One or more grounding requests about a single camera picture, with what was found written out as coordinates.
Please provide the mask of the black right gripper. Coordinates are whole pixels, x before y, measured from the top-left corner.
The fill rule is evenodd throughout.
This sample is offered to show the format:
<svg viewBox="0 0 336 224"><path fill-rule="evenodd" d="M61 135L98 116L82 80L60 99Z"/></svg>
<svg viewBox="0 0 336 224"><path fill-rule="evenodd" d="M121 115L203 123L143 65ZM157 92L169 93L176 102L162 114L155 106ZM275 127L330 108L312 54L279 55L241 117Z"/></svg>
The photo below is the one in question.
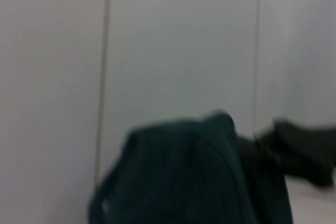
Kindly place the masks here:
<svg viewBox="0 0 336 224"><path fill-rule="evenodd" d="M257 139L237 137L245 169L280 169L320 188L335 186L335 126L309 128L289 121L274 122L274 134Z"/></svg>

